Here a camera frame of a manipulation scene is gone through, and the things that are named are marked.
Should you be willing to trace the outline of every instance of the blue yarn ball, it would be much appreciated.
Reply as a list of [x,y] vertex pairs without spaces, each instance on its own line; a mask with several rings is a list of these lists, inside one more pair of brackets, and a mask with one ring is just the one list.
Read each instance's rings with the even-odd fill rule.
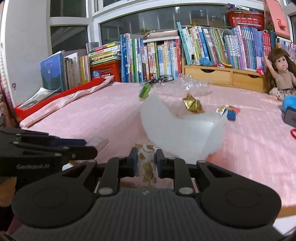
[[288,95],[283,99],[283,112],[286,113],[287,107],[291,106],[292,108],[296,109],[296,96]]
[[202,66],[212,66],[213,63],[207,58],[201,58],[200,59],[200,65],[202,65]]

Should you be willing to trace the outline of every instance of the blue toy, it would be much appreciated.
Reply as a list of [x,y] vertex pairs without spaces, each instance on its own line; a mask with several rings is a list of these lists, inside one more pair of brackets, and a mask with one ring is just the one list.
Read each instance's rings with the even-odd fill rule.
[[284,113],[286,113],[288,106],[296,109],[296,96],[288,95],[284,98],[283,104],[282,104]]
[[236,119],[236,112],[234,111],[234,110],[229,110],[228,112],[227,112],[227,119],[229,120],[229,121],[235,121],[235,119]]
[[200,59],[200,65],[202,65],[202,66],[212,66],[213,63],[210,60],[208,60],[207,58],[201,58]]

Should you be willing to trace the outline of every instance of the red tray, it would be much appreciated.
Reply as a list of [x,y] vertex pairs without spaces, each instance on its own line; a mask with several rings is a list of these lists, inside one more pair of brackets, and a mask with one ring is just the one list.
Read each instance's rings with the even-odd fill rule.
[[89,82],[89,83],[86,83],[84,85],[77,86],[77,87],[72,88],[70,90],[67,90],[67,91],[61,92],[61,93],[59,93],[57,95],[54,95],[52,97],[49,97],[48,99],[43,100],[40,103],[38,103],[38,104],[36,104],[36,105],[30,107],[29,109],[26,109],[26,110],[19,109],[18,108],[19,105],[18,105],[17,107],[15,107],[15,113],[16,113],[16,115],[19,118],[21,118],[23,120],[26,117],[28,117],[29,115],[33,114],[37,110],[40,110],[42,107],[46,106],[47,104],[49,104],[50,102],[52,102],[52,101],[54,101],[54,100],[56,100],[58,98],[61,98],[61,97],[67,96],[67,95],[74,94],[74,93],[76,93],[79,90],[87,90],[87,89],[89,89],[91,87],[94,87],[96,85],[102,84],[104,81],[105,81],[105,78],[95,78],[95,79],[92,79],[92,81]]

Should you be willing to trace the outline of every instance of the doll's hair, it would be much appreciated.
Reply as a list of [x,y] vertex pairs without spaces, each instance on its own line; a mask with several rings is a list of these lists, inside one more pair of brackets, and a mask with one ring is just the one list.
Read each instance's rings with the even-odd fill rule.
[[[296,64],[290,59],[289,54],[286,50],[281,48],[272,48],[270,54],[268,55],[268,59],[271,61],[272,67],[277,72],[275,61],[281,57],[285,57],[288,63],[288,70],[296,76]],[[276,81],[272,77],[270,70],[266,68],[265,78],[269,84],[270,88],[276,87]]]

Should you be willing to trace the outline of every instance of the gold candy wrapper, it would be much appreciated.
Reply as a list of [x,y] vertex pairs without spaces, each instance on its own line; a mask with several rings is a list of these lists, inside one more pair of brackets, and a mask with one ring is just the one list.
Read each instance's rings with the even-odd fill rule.
[[202,104],[199,100],[195,99],[191,94],[187,94],[183,101],[186,105],[187,110],[196,113],[204,113],[205,111],[202,109]]

